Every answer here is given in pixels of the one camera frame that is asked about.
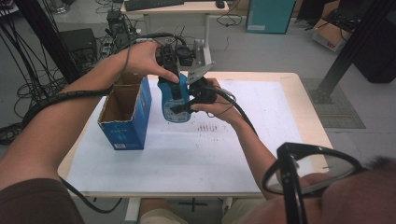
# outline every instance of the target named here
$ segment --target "brown shirt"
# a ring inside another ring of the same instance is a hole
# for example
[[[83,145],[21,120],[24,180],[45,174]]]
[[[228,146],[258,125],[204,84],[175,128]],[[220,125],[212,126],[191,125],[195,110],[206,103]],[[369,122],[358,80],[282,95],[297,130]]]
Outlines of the brown shirt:
[[[84,221],[61,182],[38,178],[0,191],[0,223],[73,224]]]

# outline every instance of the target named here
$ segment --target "hand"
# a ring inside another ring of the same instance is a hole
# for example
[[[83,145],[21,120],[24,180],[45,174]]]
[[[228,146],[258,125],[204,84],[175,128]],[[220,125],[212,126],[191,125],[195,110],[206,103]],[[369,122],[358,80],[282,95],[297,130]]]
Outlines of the hand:
[[[212,82],[215,88],[221,89],[220,84],[215,78],[209,78],[208,81]],[[235,109],[235,107],[219,95],[214,104],[195,104],[191,106],[191,109],[195,111],[205,111],[207,113],[211,113],[218,119],[222,119],[230,124],[233,124],[239,120],[243,120],[242,116]]]
[[[155,60],[155,51],[160,46],[161,44],[157,42],[147,41],[133,45],[130,49],[124,49],[118,53],[118,57],[126,61],[129,52],[125,73],[134,73],[139,76],[156,75],[178,83],[177,76],[160,67]]]

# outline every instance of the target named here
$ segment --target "black eyeglass frame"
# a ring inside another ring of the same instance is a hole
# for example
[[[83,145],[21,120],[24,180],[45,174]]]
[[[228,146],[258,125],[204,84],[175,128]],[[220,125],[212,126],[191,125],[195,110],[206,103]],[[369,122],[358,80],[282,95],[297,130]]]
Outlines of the black eyeglass frame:
[[[267,170],[267,172],[262,177],[262,187],[263,189],[269,192],[273,192],[275,194],[283,193],[288,223],[307,223],[303,194],[299,181],[300,177],[297,175],[297,171],[295,168],[296,161],[311,155],[329,155],[348,161],[355,167],[352,172],[333,179],[331,183],[338,179],[342,179],[348,175],[354,175],[364,170],[359,161],[355,158],[327,147],[319,147],[299,143],[285,143],[277,149],[276,153],[277,161],[274,162],[274,164]],[[281,184],[283,188],[282,192],[269,189],[266,185],[271,176],[273,176],[278,169],[280,169]],[[312,192],[306,192],[305,194],[309,193],[311,196],[319,195],[324,189],[326,189],[327,186],[324,186],[322,189],[318,189]]]

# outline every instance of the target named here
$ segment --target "person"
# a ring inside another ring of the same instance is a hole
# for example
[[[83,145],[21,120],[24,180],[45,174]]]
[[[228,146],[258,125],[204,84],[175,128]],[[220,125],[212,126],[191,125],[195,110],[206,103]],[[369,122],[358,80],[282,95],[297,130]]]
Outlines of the person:
[[[104,59],[63,92],[107,89],[126,74],[154,74],[178,82],[155,63],[158,45],[146,42]],[[81,133],[99,97],[70,100],[37,114],[0,161],[0,223],[82,223],[81,215],[60,182],[57,168]],[[235,130],[263,200],[237,200],[224,223],[286,223],[282,196],[262,188],[262,175],[276,161],[234,107],[220,96],[212,105],[192,105],[228,122]],[[373,170],[339,180],[320,198],[305,198],[308,223],[394,223],[396,160],[382,160]],[[141,223],[186,223],[165,199],[144,199]]]

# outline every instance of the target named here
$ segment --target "table surface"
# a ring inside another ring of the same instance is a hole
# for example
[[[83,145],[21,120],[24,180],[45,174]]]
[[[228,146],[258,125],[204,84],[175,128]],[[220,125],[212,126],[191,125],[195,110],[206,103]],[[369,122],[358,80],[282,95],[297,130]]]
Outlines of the table surface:
[[[215,2],[185,2],[183,5],[171,7],[156,7],[145,10],[126,11],[122,4],[123,14],[169,14],[169,13],[206,13],[206,14],[226,14],[229,10],[227,3],[224,8],[217,8]]]
[[[247,81],[268,81],[268,82],[278,82],[280,83],[285,97],[287,99],[290,112],[294,118],[295,124],[297,126],[298,133],[301,137],[301,141],[307,144],[320,145],[324,147],[332,148],[332,145],[325,133],[319,119],[318,115],[315,112],[314,107],[312,106],[301,80],[296,74],[292,73],[249,73],[249,72],[209,72],[205,75],[206,77],[215,77],[218,80],[247,80]],[[76,150],[78,148],[78,144],[81,141],[81,138],[84,137],[84,133],[77,140],[76,144],[73,146],[72,150],[70,150],[69,154],[64,159],[61,167],[59,169],[59,173],[61,176],[66,177],[69,174],[71,169],[72,161],[75,156]],[[319,163],[322,161],[313,161],[313,166],[319,166]],[[115,193],[115,192],[84,192],[87,195],[91,196],[123,196],[123,197],[150,197],[150,196],[177,196],[175,194],[154,194],[151,195],[147,192],[140,193],[131,193],[131,192],[123,192],[123,193]],[[180,193],[179,196],[200,196],[196,194],[189,193]],[[245,192],[240,192],[237,194],[233,192],[231,195],[233,196],[260,196],[260,193],[250,192],[246,194]]]

